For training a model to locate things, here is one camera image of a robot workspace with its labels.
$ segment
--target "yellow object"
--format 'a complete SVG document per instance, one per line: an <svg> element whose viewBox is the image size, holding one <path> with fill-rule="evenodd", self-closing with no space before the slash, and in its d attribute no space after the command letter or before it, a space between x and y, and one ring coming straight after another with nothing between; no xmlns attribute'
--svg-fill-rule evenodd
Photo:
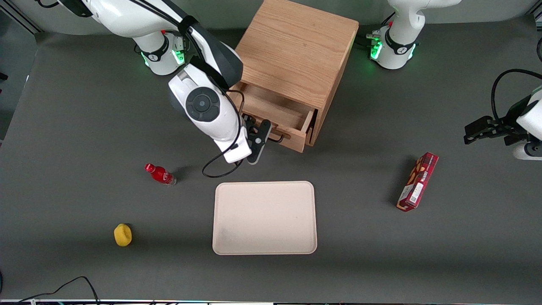
<svg viewBox="0 0 542 305"><path fill-rule="evenodd" d="M130 245L132 242L132 230L126 224L120 224L115 228L114 231L115 242L121 247Z"/></svg>

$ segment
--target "gray table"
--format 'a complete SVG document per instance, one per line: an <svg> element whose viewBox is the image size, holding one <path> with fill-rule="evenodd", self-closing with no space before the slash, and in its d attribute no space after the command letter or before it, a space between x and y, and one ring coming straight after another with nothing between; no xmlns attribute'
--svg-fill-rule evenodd
<svg viewBox="0 0 542 305"><path fill-rule="evenodd" d="M541 71L534 22L429 25L420 38L400 71L352 51L314 148L270 144L257 166L212 180L200 169L217 148L172 109L170 77L151 74L131 40L38 36L0 149L3 298L86 275L104 299L542 302L542 162L515 160L502 139L462 139L490 114L500 72ZM538 85L507 77L501 113ZM441 159L419 209L403 213L394 204L426 151ZM154 183L147 162L180 183ZM214 254L215 187L276 180L314 184L316 252ZM115 245L119 223L133 227L130 247ZM81 282L58 297L92 295Z"/></svg>

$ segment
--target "beige tray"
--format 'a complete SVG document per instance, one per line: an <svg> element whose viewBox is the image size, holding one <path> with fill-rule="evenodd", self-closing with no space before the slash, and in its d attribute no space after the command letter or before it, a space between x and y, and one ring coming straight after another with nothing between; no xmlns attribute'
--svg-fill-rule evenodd
<svg viewBox="0 0 542 305"><path fill-rule="evenodd" d="M223 183L216 188L212 231L216 254L311 254L316 246L310 182Z"/></svg>

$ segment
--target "red plastic bottle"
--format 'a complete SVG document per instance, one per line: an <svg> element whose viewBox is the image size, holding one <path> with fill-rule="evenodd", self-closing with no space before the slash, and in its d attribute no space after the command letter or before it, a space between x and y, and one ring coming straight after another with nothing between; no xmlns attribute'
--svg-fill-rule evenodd
<svg viewBox="0 0 542 305"><path fill-rule="evenodd" d="M165 168L161 166L154 166L152 164L145 165L145 170L151 173L151 177L168 186L174 186L177 183L177 178L168 172Z"/></svg>

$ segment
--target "wooden drawer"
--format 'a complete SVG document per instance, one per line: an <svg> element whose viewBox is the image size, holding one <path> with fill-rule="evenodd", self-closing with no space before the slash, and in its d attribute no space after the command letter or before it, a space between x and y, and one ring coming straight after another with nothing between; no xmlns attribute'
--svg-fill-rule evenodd
<svg viewBox="0 0 542 305"><path fill-rule="evenodd" d="M313 108L242 82L231 89L244 93L243 113L255 117L258 123L263 119L271 121L271 139L278 140L284 136L282 146L303 152L305 143L311 138ZM241 95L236 92L229 92L228 95L239 109Z"/></svg>

